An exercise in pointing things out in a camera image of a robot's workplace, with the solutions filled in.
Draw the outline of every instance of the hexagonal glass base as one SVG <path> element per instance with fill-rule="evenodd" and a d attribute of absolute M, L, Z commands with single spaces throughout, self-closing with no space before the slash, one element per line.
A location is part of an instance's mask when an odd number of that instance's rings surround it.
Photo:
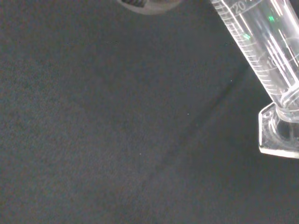
<path fill-rule="evenodd" d="M 299 123 L 281 120 L 274 103 L 259 113 L 261 153 L 299 159 Z"/>

